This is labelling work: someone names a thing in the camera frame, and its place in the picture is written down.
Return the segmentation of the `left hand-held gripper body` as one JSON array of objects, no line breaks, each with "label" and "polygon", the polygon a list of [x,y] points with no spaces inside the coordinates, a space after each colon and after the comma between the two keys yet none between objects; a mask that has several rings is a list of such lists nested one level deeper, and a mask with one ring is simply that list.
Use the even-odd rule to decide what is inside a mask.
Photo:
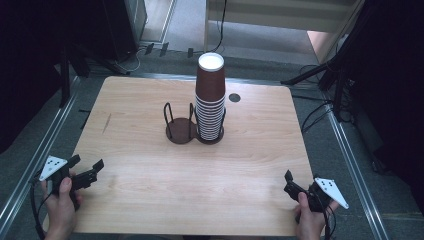
[{"label": "left hand-held gripper body", "polygon": [[[60,185],[62,180],[66,177],[69,177],[72,181],[72,176],[70,174],[70,169],[67,165],[67,160],[59,157],[49,156],[46,160],[46,163],[41,171],[39,181],[46,182],[47,196],[51,194],[58,196]],[[78,210],[80,204],[77,201],[76,190],[71,188],[69,196],[74,204],[75,210]]]}]

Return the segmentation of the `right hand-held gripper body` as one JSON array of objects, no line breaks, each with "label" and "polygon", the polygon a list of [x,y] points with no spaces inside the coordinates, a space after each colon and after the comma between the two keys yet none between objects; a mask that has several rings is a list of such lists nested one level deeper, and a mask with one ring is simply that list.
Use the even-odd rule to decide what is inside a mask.
[{"label": "right hand-held gripper body", "polygon": [[323,212],[332,201],[337,202],[344,209],[349,208],[349,204],[333,179],[315,177],[308,192],[311,195],[310,208],[312,211]]}]

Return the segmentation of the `black wire cup holder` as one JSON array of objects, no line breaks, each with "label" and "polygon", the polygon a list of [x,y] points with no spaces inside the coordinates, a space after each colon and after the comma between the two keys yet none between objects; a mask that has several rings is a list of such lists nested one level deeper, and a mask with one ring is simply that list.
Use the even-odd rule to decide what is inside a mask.
[{"label": "black wire cup holder", "polygon": [[224,118],[219,126],[219,134],[213,139],[205,139],[201,136],[200,128],[193,119],[197,117],[193,104],[189,105],[189,117],[174,118],[171,104],[167,102],[163,107],[163,115],[166,123],[165,134],[167,138],[175,144],[186,144],[197,139],[199,142],[207,145],[213,145],[222,140],[224,136]]}]

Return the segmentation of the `stack of brown paper cups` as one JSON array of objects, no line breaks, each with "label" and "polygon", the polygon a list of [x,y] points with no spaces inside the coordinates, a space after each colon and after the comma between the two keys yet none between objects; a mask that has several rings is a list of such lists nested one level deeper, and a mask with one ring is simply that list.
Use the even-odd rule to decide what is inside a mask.
[{"label": "stack of brown paper cups", "polygon": [[222,137],[225,117],[224,59],[217,53],[204,53],[198,59],[195,115],[198,136],[207,142]]}]

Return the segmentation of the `person's right hand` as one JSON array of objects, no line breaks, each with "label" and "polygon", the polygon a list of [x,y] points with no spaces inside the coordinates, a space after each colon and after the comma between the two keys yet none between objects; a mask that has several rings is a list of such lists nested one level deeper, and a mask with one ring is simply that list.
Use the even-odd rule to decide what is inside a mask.
[{"label": "person's right hand", "polygon": [[312,212],[309,208],[308,198],[304,192],[298,194],[298,205],[294,209],[295,215],[299,216],[296,226],[296,238],[298,240],[320,240],[321,232],[326,226],[322,213]]}]

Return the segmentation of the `person's left hand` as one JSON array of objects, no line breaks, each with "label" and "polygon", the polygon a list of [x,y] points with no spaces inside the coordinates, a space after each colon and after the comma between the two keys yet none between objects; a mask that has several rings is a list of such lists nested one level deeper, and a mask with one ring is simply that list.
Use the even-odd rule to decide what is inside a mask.
[{"label": "person's left hand", "polygon": [[65,177],[59,187],[59,195],[46,199],[49,226],[44,240],[68,240],[77,224],[74,203],[70,197],[72,180]]}]

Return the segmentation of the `black metal stand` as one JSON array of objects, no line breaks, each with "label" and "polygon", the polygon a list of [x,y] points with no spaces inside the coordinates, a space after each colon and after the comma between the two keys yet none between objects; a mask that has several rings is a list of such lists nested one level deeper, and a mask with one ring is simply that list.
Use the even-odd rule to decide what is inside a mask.
[{"label": "black metal stand", "polygon": [[78,76],[87,77],[89,75],[90,68],[84,58],[83,49],[75,44],[66,45],[60,53],[60,108],[63,108],[70,98],[70,66]]}]

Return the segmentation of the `black tripod stand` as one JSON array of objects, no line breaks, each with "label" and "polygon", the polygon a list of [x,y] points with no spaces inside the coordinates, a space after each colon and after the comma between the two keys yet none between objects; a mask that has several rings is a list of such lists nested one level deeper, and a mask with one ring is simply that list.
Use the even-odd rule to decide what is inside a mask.
[{"label": "black tripod stand", "polygon": [[333,84],[336,84],[333,111],[336,119],[341,121],[343,88],[348,80],[349,72],[353,69],[355,61],[360,55],[361,47],[362,43],[360,41],[347,39],[340,50],[330,60],[290,80],[282,80],[281,84],[289,86],[296,85],[323,72],[318,83],[319,89],[327,91]]}]

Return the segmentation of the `dark cabinet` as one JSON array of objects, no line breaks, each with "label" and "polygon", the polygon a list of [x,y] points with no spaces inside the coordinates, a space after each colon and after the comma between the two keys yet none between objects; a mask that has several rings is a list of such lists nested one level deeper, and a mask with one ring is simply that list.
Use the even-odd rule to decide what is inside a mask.
[{"label": "dark cabinet", "polygon": [[147,21],[144,0],[102,0],[108,32],[112,41],[112,57],[122,61],[134,54]]}]

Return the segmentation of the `metal floor rail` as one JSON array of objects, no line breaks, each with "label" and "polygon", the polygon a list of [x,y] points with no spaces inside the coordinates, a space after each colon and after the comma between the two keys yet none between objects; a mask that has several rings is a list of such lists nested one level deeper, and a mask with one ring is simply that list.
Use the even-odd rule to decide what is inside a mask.
[{"label": "metal floor rail", "polygon": [[357,164],[355,154],[347,139],[345,131],[341,123],[339,123],[333,113],[334,107],[329,104],[326,107],[330,111],[329,121],[333,129],[334,135],[338,141],[343,158],[347,165],[349,175],[353,181],[356,193],[361,203],[367,222],[375,240],[390,240],[386,227],[383,223],[377,205],[371,195],[371,192],[365,182],[363,174]]},{"label": "metal floor rail", "polygon": [[55,94],[28,123],[14,143],[0,154],[0,239],[13,224],[29,192],[28,181],[46,160],[69,112],[75,102],[80,78],[71,81],[71,95],[63,107]]}]

